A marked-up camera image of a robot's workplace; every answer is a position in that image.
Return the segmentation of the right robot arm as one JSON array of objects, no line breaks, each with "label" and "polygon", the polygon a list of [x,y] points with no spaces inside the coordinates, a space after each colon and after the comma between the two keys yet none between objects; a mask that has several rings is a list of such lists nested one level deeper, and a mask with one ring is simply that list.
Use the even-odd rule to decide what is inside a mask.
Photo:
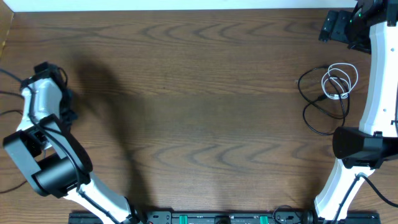
[{"label": "right robot arm", "polygon": [[363,182],[397,159],[397,1],[358,1],[353,11],[329,11],[320,41],[335,40],[371,54],[368,96],[357,128],[336,128],[332,172],[303,223],[370,223],[347,211]]}]

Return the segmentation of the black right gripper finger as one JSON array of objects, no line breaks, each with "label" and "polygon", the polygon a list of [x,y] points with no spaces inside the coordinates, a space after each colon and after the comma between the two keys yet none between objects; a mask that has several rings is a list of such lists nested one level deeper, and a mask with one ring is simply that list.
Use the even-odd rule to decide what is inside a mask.
[{"label": "black right gripper finger", "polygon": [[336,24],[336,20],[338,18],[338,11],[330,10],[326,15],[324,23],[322,25],[319,40],[322,42],[328,42],[333,31],[333,28]]},{"label": "black right gripper finger", "polygon": [[349,43],[349,40],[345,33],[345,28],[349,24],[351,13],[349,11],[340,11],[337,15],[335,24],[330,34],[330,39],[345,44]]}]

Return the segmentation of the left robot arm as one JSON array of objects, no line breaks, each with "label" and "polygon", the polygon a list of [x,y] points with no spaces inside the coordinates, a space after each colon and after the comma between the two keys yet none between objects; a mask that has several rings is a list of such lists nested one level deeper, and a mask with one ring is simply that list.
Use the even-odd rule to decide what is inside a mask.
[{"label": "left robot arm", "polygon": [[71,134],[76,114],[64,69],[44,62],[18,82],[22,118],[2,146],[33,190],[78,203],[102,223],[146,223],[147,217],[126,197],[95,175],[88,153]]}]

